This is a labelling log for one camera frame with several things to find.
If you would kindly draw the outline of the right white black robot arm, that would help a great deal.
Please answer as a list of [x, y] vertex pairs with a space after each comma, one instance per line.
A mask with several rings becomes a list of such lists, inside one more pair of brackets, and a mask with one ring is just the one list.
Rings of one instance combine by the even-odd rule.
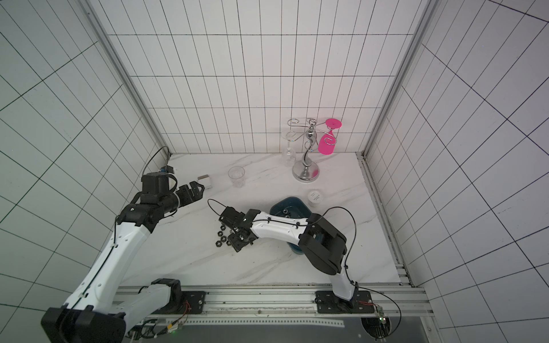
[[316, 270], [330, 277], [334, 296], [346, 302], [353, 299], [355, 288], [343, 274], [347, 238], [322, 215], [291, 219], [260, 210], [243, 213], [226, 207], [219, 220], [231, 230], [228, 241], [236, 252], [258, 239], [297, 245]]

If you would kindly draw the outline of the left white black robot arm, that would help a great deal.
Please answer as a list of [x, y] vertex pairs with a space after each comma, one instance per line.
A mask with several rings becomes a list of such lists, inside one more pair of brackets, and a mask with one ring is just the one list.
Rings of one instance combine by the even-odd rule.
[[142, 190], [114, 220], [107, 247], [61, 307], [49, 308], [41, 327], [50, 342], [122, 342], [128, 331], [155, 312], [188, 313], [190, 305], [178, 280], [158, 279], [133, 300], [117, 307], [114, 297], [132, 260], [161, 220], [200, 201], [204, 186], [178, 186], [159, 171], [142, 176]]

